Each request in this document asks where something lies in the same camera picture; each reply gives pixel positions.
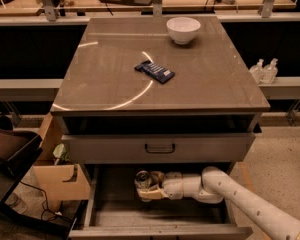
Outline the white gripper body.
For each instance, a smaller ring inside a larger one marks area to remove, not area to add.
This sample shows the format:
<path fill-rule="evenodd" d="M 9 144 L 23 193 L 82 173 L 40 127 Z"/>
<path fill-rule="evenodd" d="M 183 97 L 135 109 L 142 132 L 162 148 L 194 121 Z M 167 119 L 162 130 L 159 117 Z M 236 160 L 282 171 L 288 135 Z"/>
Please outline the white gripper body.
<path fill-rule="evenodd" d="M 171 200 L 183 198 L 183 176 L 180 172 L 169 172 L 164 176 L 162 188 Z"/>

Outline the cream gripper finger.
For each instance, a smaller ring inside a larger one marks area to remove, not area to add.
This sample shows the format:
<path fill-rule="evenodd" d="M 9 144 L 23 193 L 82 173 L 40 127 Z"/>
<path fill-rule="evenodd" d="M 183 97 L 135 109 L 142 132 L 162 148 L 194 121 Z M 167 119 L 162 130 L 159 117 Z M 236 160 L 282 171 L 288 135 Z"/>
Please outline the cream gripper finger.
<path fill-rule="evenodd" d="M 167 198 L 168 195 L 161 188 L 154 190 L 138 189 L 137 193 L 142 201 L 150 202 L 152 200 L 161 200 Z"/>
<path fill-rule="evenodd" d="M 150 177 L 154 184 L 159 184 L 160 182 L 162 182 L 164 176 L 165 176 L 165 174 L 161 171 L 151 171 L 150 172 Z"/>

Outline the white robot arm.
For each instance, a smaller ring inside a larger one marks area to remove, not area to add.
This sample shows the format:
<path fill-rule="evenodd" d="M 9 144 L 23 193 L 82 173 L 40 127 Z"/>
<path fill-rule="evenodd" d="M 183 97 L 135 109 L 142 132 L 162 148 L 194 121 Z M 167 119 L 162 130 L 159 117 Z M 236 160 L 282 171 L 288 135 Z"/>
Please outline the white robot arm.
<path fill-rule="evenodd" d="M 201 174 L 141 170 L 136 173 L 134 183 L 142 201 L 193 198 L 216 204 L 223 199 L 229 200 L 273 240 L 300 240 L 300 220 L 241 186 L 216 167 L 208 166 Z"/>

